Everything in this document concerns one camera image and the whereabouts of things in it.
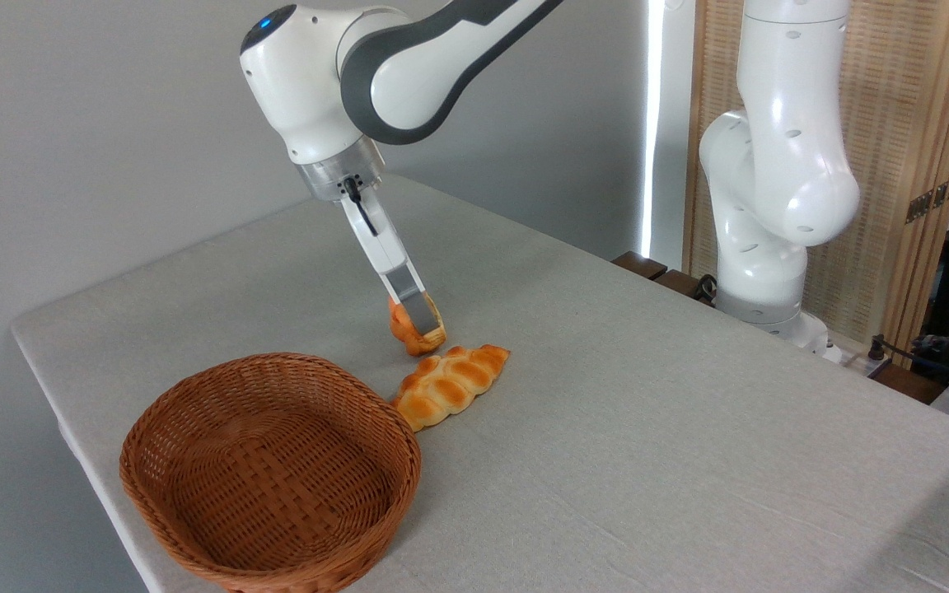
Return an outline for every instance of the basket rim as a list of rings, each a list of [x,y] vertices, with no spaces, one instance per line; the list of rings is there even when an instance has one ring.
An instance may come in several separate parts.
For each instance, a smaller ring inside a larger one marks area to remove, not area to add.
[[[405,473],[402,483],[399,484],[398,498],[392,500],[386,513],[381,515],[376,523],[373,523],[372,526],[369,526],[369,528],[359,534],[358,537],[355,537],[351,543],[333,549],[331,555],[313,563],[297,564],[291,567],[278,567],[278,569],[272,570],[238,569],[238,567],[228,567],[225,566],[225,564],[214,562],[210,554],[203,548],[203,545],[192,540],[190,537],[182,536],[177,529],[172,528],[170,523],[163,519],[165,513],[153,506],[152,502],[154,497],[148,494],[146,488],[142,485],[142,481],[138,479],[137,465],[134,459],[137,452],[134,450],[133,444],[142,438],[142,436],[146,435],[147,431],[150,431],[150,420],[157,418],[159,410],[174,401],[174,398],[177,397],[175,394],[177,394],[181,388],[207,378],[207,376],[214,375],[216,372],[223,371],[223,369],[226,368],[242,367],[242,365],[245,364],[270,360],[313,363],[319,365],[319,367],[327,368],[328,371],[334,372],[340,379],[343,379],[354,388],[354,394],[360,394],[366,398],[373,404],[373,408],[379,409],[380,412],[384,413],[385,419],[389,419],[393,427],[399,429],[400,435],[405,440],[405,448],[410,454],[412,463],[409,465],[410,472]],[[124,439],[124,447],[122,447],[119,462],[120,478],[122,485],[124,485],[124,491],[127,492],[129,498],[135,503],[139,514],[142,515],[142,518],[147,522],[147,526],[150,526],[153,535],[159,540],[159,544],[161,544],[162,548],[168,552],[175,562],[182,564],[182,567],[185,567],[185,569],[199,575],[199,577],[207,578],[209,581],[223,581],[225,577],[234,579],[233,582],[244,581],[247,585],[252,582],[257,582],[257,586],[289,586],[295,585],[295,577],[297,575],[330,573],[346,566],[346,564],[352,563],[355,557],[368,557],[370,553],[381,547],[381,541],[385,536],[388,536],[392,530],[398,529],[400,521],[402,521],[402,518],[404,518],[411,506],[415,489],[417,489],[419,474],[421,474],[422,455],[421,451],[419,451],[417,438],[415,438],[412,428],[408,422],[400,416],[398,410],[381,398],[376,391],[373,391],[372,388],[366,386],[356,376],[351,375],[350,372],[345,371],[345,369],[339,367],[339,365],[323,357],[314,356],[314,354],[260,353],[238,357],[238,359],[222,362],[214,365],[214,367],[204,369],[204,371],[196,372],[196,374],[187,376],[187,378],[178,381],[169,390],[165,391],[165,393],[159,395],[156,401],[144,410],[142,416],[135,421],[135,424],[131,427],[131,431],[128,432],[127,438]],[[203,552],[203,555],[196,555],[193,554],[193,552]]]

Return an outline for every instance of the gray wall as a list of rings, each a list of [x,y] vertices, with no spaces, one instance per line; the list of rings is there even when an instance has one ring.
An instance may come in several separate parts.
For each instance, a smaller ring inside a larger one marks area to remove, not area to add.
[[[0,0],[0,592],[143,589],[8,324],[305,198],[237,64],[280,3]],[[569,0],[388,166],[604,258],[633,248],[646,10]]]

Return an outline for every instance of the light strip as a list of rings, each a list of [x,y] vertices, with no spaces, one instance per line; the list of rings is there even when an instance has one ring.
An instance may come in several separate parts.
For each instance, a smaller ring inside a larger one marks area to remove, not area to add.
[[[664,0],[647,3],[647,149],[643,164],[643,229],[640,255],[651,256],[651,221],[654,217],[654,147],[658,138],[661,110],[661,38],[664,26]]]

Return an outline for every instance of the wooden block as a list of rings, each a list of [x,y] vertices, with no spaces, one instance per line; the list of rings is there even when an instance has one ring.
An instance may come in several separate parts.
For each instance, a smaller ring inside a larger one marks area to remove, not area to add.
[[[946,386],[923,378],[915,372],[907,371],[906,368],[896,364],[886,364],[873,380],[926,405],[934,402],[946,389]]]
[[[655,278],[654,282],[658,282],[658,284],[673,289],[680,294],[685,294],[687,297],[692,297],[692,299],[698,293],[698,279],[679,270],[669,270],[667,273],[660,275],[659,278]]]
[[[647,280],[655,280],[669,269],[664,264],[659,264],[654,259],[644,258],[635,251],[629,251],[625,255],[621,255],[620,258],[614,259],[611,263],[628,270],[630,273],[639,274]]]

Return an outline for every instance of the braided bread roll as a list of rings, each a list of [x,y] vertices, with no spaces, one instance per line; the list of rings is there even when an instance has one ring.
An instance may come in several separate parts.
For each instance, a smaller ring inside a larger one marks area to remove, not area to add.
[[[449,414],[463,412],[476,395],[489,391],[511,354],[486,344],[474,350],[455,346],[444,357],[427,357],[402,380],[398,397],[391,403],[412,431],[433,427]]]

